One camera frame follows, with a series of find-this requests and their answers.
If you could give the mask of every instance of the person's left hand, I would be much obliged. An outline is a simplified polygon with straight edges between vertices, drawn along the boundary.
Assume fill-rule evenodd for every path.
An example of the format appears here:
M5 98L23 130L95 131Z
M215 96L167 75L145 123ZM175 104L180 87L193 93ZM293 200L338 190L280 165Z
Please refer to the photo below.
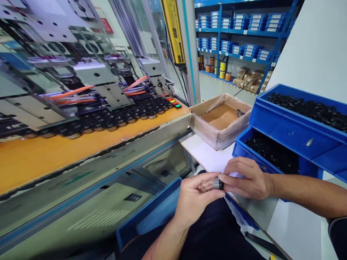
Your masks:
M194 224L208 204L223 198L225 192L213 189L213 179L220 172L201 173L184 179L178 198L174 222L181 228L189 228Z

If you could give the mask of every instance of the person's right hand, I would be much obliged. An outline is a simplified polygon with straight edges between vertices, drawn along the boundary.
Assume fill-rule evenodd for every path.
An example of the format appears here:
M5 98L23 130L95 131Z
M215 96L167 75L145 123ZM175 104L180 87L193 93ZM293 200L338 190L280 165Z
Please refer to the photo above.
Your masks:
M238 172L246 178L229 176ZM224 174L218 178L224 182L224 190L237 193L242 197L262 200L273 193L273 183L270 173L264 173L254 160L236 157L228 161Z

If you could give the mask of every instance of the shelving unit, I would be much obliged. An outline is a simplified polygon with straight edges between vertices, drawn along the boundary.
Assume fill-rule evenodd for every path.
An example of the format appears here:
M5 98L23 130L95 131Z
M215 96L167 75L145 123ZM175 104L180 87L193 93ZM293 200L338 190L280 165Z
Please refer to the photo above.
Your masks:
M199 52L207 52L207 53L216 53L217 58L217 67L219 67L219 59L221 56L223 56L224 61L226 59L227 68L228 68L228 61L229 57L232 57L233 59L239 59L239 60L245 60L247 62L254 62L258 64L263 64L264 66L267 66L264 69L264 74L266 75L270 70L273 70L272 68L276 66L276 63L273 62L276 58L276 53L280 51L281 49L281 42L282 40L286 40L289 37L290 32L287 32L287 28L289 25L289 22L293 16L295 8L299 5L301 6L303 3L303 0L300 1L300 4L298 4L299 0L293 0L292 2L289 1L272 1L272 0L255 0L255 1L245 1L245 0L195 0L194 6L195 6L195 16L196 19L199 18L199 13L207 13L213 9L213 11L217 11L219 9L219 13L221 14L219 16L219 27L218 28L197 28L196 32L197 35L199 33L210 33L211 36L215 36L218 34L218 47L221 46L221 34L226 34L229 41L231 41L232 35L248 35L248 36L255 36L255 37L265 37L265 38L273 38L276 39L276 43L274 46L274 49L272 50L273 53L270 57L270 61L264 61L259 60L255 58L250 58L246 56L236 55L233 53L227 53L222 51L216 51L216 50L208 50L208 49L202 49L198 48ZM287 12L286 19L284 21L283 27L281 32L268 32L268 31L250 31L250 30L236 30L236 29L223 29L221 28L221 20L222 20L222 13L223 11L232 11L231 17L234 17L235 11L237 10L243 10L243 9L259 9L259 13L263 13L261 11L261 8L269 8L269 7L283 7L287 6L289 8L289 11ZM212 72L210 73L211 77L215 77L217 79L219 74L216 75ZM263 85L265 80L265 77L263 77L262 82L260 84L260 87L257 91L257 94L259 94L261 86Z

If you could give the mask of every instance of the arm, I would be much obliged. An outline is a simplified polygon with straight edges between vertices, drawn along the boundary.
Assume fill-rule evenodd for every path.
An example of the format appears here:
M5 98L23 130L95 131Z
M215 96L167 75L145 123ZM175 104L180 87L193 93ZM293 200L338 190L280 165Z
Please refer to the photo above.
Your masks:
M213 178L218 174L202 173L182 181L175 216L147 250L143 260L179 258L190 226L200 218L208 204L225 196L224 191L213 189Z
M238 172L246 178L228 176ZM245 198L275 196L295 202L326 218L347 216L347 190L333 183L302 175L264 173L254 160L231 159L219 179L224 190Z

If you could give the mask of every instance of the forearm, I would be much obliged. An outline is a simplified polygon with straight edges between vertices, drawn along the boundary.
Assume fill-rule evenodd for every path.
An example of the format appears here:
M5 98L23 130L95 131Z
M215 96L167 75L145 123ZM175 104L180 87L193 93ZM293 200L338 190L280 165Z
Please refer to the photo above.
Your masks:
M271 195L290 200L325 218L347 216L347 190L302 175L269 174Z
M181 225L176 222L175 218L173 218L147 250L142 260L178 259L188 230L189 228L181 227Z

